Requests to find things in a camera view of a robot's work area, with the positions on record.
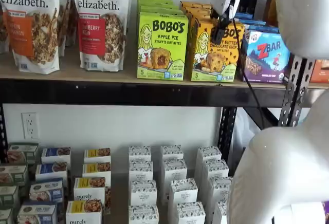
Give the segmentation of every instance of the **wall outlet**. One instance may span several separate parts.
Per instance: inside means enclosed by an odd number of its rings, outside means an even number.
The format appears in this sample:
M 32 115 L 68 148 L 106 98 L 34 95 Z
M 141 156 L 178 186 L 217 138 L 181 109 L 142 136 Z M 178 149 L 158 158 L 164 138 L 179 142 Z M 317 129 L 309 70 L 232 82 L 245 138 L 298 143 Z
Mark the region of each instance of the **wall outlet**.
M 22 113 L 25 139 L 39 139 L 38 115 L 36 113 Z

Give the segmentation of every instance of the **orange label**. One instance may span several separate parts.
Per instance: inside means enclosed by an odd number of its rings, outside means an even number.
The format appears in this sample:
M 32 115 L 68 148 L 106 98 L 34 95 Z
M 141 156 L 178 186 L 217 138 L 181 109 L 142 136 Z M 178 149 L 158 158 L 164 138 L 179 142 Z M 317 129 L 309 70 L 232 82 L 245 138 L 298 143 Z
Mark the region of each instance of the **orange label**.
M 27 57 L 33 56 L 32 17 L 26 16 L 25 12 L 8 10 L 4 13 L 4 22 L 15 53 Z

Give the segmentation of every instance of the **white granola bag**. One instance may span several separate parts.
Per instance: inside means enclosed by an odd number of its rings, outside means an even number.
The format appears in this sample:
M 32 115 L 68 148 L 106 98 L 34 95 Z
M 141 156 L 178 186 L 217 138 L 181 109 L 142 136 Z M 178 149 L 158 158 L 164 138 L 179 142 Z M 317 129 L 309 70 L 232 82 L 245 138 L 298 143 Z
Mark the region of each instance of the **white granola bag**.
M 20 71 L 59 70 L 59 0 L 1 0 L 13 55 Z
M 71 0 L 60 0 L 60 11 L 57 19 L 57 37 L 58 37 L 59 56 L 64 56 L 70 6 L 71 6 Z
M 91 71 L 123 68 L 129 0 L 75 0 L 79 14 L 81 67 Z

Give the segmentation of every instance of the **black cable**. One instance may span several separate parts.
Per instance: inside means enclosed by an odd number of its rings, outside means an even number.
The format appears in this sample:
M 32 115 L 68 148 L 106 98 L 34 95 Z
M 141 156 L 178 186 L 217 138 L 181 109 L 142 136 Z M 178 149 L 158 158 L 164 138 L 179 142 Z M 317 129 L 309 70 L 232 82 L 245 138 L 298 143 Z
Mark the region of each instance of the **black cable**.
M 259 110 L 259 113 L 261 114 L 261 121 L 262 121 L 262 128 L 261 128 L 261 130 L 263 130 L 263 129 L 265 128 L 265 125 L 264 125 L 264 114 L 263 114 L 263 110 L 262 110 L 262 107 L 261 107 L 261 105 L 260 105 L 260 103 L 259 103 L 259 101 L 258 101 L 258 98 L 257 98 L 255 92 L 253 91 L 253 88 L 252 88 L 252 86 L 251 86 L 251 84 L 250 84 L 250 82 L 249 82 L 249 80 L 247 79 L 247 76 L 246 76 L 246 74 L 245 74 L 245 67 L 244 67 L 244 65 L 242 64 L 242 59 L 241 59 L 241 49 L 240 49 L 239 33 L 238 33 L 238 31 L 237 31 L 237 28 L 236 28 L 235 19 L 233 18 L 232 20 L 233 20 L 233 24 L 234 24 L 235 33 L 236 33 L 237 51 L 238 51 L 238 53 L 239 53 L 239 55 L 237 56 L 237 60 L 238 60 L 239 63 L 240 63 L 240 68 L 241 68 L 241 70 L 242 70 L 243 77 L 244 77 L 244 79 L 246 80 L 246 83 L 247 83 L 247 85 L 248 85 L 248 87 L 249 87 L 249 89 L 250 89 L 250 91 L 251 91 L 251 93 L 252 93 L 252 95 L 253 95 L 253 97 L 254 97 L 256 103 L 257 103 L 257 108 L 258 108 L 258 110 Z

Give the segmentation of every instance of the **green bobo's box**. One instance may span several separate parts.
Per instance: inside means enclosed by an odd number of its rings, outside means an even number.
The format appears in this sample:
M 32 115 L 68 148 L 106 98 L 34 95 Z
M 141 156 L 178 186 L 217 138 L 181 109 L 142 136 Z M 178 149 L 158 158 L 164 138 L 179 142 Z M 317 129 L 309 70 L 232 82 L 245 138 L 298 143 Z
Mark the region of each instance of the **green bobo's box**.
M 139 13 L 138 78 L 183 80 L 188 24 L 184 15 Z

